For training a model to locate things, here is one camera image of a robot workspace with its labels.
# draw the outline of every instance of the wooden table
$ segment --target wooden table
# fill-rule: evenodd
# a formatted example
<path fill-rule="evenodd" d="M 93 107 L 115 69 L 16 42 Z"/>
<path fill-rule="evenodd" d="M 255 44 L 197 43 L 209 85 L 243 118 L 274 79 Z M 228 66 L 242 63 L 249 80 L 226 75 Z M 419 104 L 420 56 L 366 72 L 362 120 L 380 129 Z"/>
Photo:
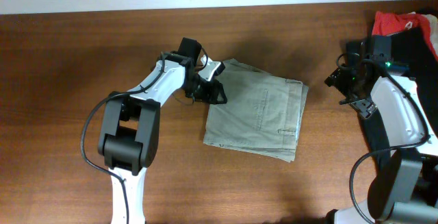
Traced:
<path fill-rule="evenodd" d="M 79 134 L 93 106 L 136 86 L 160 51 L 197 39 L 214 60 L 236 58 L 310 87 L 295 162 L 202 144 L 208 105 L 169 99 L 148 169 L 148 223 L 273 223 L 351 206 L 348 176 L 367 151 L 357 115 L 324 79 L 344 43 L 367 35 L 377 10 L 437 1 L 278 5 L 0 16 L 0 223 L 109 223 L 110 177 L 88 166 Z M 102 110 L 86 151 L 97 154 Z M 355 181 L 365 199 L 375 169 Z"/>

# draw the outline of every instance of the red cloth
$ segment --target red cloth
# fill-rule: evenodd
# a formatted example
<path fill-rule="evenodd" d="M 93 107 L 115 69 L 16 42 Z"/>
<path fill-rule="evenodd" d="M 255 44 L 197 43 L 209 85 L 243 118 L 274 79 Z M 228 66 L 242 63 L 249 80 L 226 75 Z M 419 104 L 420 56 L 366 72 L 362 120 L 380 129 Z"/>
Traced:
<path fill-rule="evenodd" d="M 410 22 L 412 23 L 411 28 L 420 26 L 423 32 L 424 42 L 435 56 L 435 59 L 438 60 L 438 55 L 435 52 L 432 43 L 430 42 L 430 22 L 421 14 L 397 15 L 392 13 L 377 12 L 374 26 L 372 28 L 372 34 L 388 36 L 393 33 L 402 32 L 406 29 L 410 29 L 407 27 L 408 23 Z"/>

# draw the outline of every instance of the pants pocket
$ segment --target pants pocket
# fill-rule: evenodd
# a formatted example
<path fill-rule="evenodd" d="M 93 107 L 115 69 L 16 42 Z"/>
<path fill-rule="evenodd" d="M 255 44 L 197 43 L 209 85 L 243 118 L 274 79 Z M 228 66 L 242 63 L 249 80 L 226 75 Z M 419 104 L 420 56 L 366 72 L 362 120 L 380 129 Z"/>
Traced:
<path fill-rule="evenodd" d="M 261 130 L 261 124 L 263 123 L 263 116 L 265 112 L 266 103 L 268 102 L 268 89 L 260 91 L 260 96 L 255 105 L 255 123 L 254 129 Z"/>

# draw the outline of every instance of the black bracket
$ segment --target black bracket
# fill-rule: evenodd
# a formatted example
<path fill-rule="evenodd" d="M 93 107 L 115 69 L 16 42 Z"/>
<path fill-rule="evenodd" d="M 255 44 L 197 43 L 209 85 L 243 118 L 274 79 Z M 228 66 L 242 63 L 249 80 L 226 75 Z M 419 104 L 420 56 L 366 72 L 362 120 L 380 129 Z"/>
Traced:
<path fill-rule="evenodd" d="M 195 72 L 195 66 L 201 52 L 201 45 L 194 39 L 183 38 L 178 51 L 166 55 L 166 60 L 178 62 L 185 67 L 185 79 L 181 87 L 185 96 L 209 104 L 227 103 L 223 85 L 217 80 L 207 81 Z M 222 63 L 215 71 L 214 76 L 219 75 L 225 69 Z"/>
<path fill-rule="evenodd" d="M 395 152 L 368 190 L 368 210 L 379 223 L 437 223 L 437 199 L 421 174 L 423 159 L 416 149 Z"/>
<path fill-rule="evenodd" d="M 392 62 L 390 37 L 373 36 L 369 40 L 364 40 L 361 43 L 360 51 L 368 51 L 369 53 L 359 55 L 349 52 L 348 60 L 342 66 L 351 69 L 343 70 L 337 68 L 326 78 L 324 83 L 328 87 L 336 87 L 345 96 L 345 99 L 339 102 L 340 105 L 348 104 L 356 110 L 361 118 L 368 119 L 377 110 L 376 105 L 371 100 L 370 93 L 380 75 L 373 69 L 373 66 L 361 66 L 361 58 L 370 57 L 382 65 L 387 64 L 388 60 L 391 60 L 391 63 L 386 66 L 387 70 L 391 73 L 402 74 L 407 68 Z"/>
<path fill-rule="evenodd" d="M 103 115 L 98 151 L 105 165 L 127 169 L 137 175 L 149 167 L 157 153 L 160 103 L 130 97 L 108 101 Z M 138 120 L 137 130 L 120 121 Z"/>

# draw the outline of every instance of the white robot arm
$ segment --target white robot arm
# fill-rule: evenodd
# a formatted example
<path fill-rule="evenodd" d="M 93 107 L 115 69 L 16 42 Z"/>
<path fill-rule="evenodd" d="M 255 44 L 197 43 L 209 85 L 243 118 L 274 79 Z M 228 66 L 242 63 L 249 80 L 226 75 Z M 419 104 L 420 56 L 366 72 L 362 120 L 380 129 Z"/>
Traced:
<path fill-rule="evenodd" d="M 334 215 L 329 212 L 326 221 L 436 224 L 438 140 L 418 99 L 417 84 L 401 76 L 409 68 L 391 59 L 391 38 L 373 36 L 370 41 L 372 52 L 365 59 L 359 59 L 357 53 L 341 55 L 338 69 L 326 84 L 344 94 L 346 99 L 339 103 L 349 104 L 361 118 L 368 119 L 378 110 L 389 145 L 356 162 L 350 174 L 350 196 L 355 206 Z M 353 56 L 348 58 L 349 65 L 339 64 L 344 55 Z M 364 159 L 389 152 L 391 158 L 372 182 L 367 201 L 358 204 L 352 187 L 355 170 Z"/>
<path fill-rule="evenodd" d="M 204 56 L 199 68 L 196 63 L 201 50 Z M 222 84 L 214 79 L 223 70 L 224 64 L 210 60 L 198 42 L 183 38 L 178 51 L 162 53 L 152 73 L 138 86 L 127 92 L 113 92 L 91 111 L 82 130 L 81 153 L 89 165 L 111 175 L 113 224 L 145 223 L 144 178 L 157 153 L 160 108 L 180 88 L 193 101 L 226 103 Z M 91 118 L 104 104 L 98 152 L 109 170 L 89 161 L 83 145 Z M 138 121 L 137 129 L 120 124 L 131 119 Z"/>
<path fill-rule="evenodd" d="M 416 102 L 417 106 L 421 110 L 421 115 L 426 117 L 420 100 L 417 95 L 417 84 L 415 81 L 408 77 L 392 76 L 406 91 L 408 91 L 412 99 Z M 401 93 L 401 91 L 393 84 L 387 77 L 379 77 L 371 91 L 371 99 L 381 113 L 383 124 L 387 132 L 389 146 L 396 145 L 410 145 L 421 139 L 424 135 L 424 128 L 422 127 L 420 118 L 414 110 L 412 104 Z M 432 157 L 438 157 L 438 140 L 435 133 L 432 130 L 429 122 L 427 126 L 430 134 L 429 140 L 421 146 L 415 149 L 423 155 L 430 155 Z M 437 223 L 438 221 L 438 209 L 434 207 L 428 207 L 424 204 L 417 206 L 423 206 L 420 213 L 421 218 L 425 221 L 423 223 Z M 359 204 L 363 213 L 370 219 L 375 221 L 368 210 L 368 202 L 363 201 Z M 339 210 L 335 213 L 335 224 L 350 224 L 350 223 L 367 223 L 362 219 L 359 213 L 354 207 Z"/>

